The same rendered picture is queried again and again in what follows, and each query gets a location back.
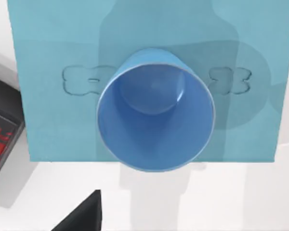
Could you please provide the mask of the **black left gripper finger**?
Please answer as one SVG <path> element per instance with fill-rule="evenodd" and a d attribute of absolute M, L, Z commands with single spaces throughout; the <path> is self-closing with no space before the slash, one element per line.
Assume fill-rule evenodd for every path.
<path fill-rule="evenodd" d="M 101 190 L 95 190 L 51 231 L 101 231 Z"/>

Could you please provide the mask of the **blue cup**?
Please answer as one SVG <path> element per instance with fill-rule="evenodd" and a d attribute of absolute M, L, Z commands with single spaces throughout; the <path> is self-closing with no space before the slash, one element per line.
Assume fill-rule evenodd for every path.
<path fill-rule="evenodd" d="M 97 127 L 109 152 L 147 172 L 180 168 L 208 145 L 215 104 L 206 84 L 169 51 L 132 54 L 100 93 Z"/>

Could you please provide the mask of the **black box with red print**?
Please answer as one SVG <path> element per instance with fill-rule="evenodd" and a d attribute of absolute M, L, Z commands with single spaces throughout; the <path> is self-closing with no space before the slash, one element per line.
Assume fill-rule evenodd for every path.
<path fill-rule="evenodd" d="M 0 170 L 24 127 L 20 91 L 0 80 Z"/>

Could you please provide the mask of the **light blue square mat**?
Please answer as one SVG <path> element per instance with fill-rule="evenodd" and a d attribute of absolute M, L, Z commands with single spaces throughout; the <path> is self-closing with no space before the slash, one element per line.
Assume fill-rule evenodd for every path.
<path fill-rule="evenodd" d="M 206 84 L 212 137 L 194 162 L 273 162 L 289 71 L 289 0 L 7 0 L 30 160 L 118 161 L 100 93 L 132 54 L 171 52 Z"/>

